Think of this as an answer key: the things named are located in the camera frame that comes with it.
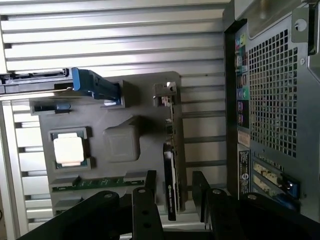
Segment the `label sticker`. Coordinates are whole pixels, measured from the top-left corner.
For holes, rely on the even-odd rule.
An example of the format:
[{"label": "label sticker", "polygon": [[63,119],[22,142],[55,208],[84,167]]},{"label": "label sticker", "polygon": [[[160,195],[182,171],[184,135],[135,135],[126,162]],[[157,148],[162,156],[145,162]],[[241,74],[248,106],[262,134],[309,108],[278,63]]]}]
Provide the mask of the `label sticker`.
[{"label": "label sticker", "polygon": [[239,197],[250,192],[250,151],[238,152],[238,166],[239,166],[239,179],[238,179],[238,192]]},{"label": "label sticker", "polygon": [[238,131],[238,143],[250,148],[250,134]]}]

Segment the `ventilation grille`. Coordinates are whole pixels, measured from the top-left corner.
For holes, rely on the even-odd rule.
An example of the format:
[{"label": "ventilation grille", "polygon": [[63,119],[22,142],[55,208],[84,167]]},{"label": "ventilation grille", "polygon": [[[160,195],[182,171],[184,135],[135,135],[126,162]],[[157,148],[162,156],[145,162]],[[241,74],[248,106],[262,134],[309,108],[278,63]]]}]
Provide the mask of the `ventilation grille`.
[{"label": "ventilation grille", "polygon": [[249,51],[251,139],[296,157],[298,49],[288,30]]}]

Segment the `blue connector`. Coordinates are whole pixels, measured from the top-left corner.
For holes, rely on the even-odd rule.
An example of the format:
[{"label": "blue connector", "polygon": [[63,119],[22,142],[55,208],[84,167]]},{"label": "blue connector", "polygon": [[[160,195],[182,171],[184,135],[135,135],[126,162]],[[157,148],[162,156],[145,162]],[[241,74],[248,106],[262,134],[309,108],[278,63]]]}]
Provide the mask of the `blue connector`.
[{"label": "blue connector", "polygon": [[115,102],[115,105],[121,104],[119,84],[109,82],[91,70],[73,67],[71,72],[74,91],[92,96],[96,100],[109,100]]}]

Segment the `black bar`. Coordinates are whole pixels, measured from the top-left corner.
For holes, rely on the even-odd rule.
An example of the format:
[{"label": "black bar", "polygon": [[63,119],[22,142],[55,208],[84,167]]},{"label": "black bar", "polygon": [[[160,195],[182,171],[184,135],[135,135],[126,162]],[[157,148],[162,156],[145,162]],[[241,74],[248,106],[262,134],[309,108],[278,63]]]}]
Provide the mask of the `black bar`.
[{"label": "black bar", "polygon": [[238,212],[248,239],[255,239],[257,235],[260,240],[272,239],[275,235],[277,239],[320,239],[319,223],[261,194],[243,195],[240,206]]},{"label": "black bar", "polygon": [[101,191],[52,218],[19,240],[87,240],[110,236],[119,207],[116,192]]},{"label": "black bar", "polygon": [[204,223],[213,231],[215,240],[246,240],[236,207],[225,191],[214,188],[207,191]]},{"label": "black bar", "polygon": [[204,174],[201,171],[194,171],[192,173],[192,199],[201,223],[205,218],[206,193],[209,189],[210,185]]},{"label": "black bar", "polygon": [[132,192],[132,224],[133,240],[165,239],[153,193],[146,187],[138,187]]},{"label": "black bar", "polygon": [[157,171],[149,170],[146,174],[144,187],[150,189],[153,195],[153,198],[156,199],[157,193]]}]

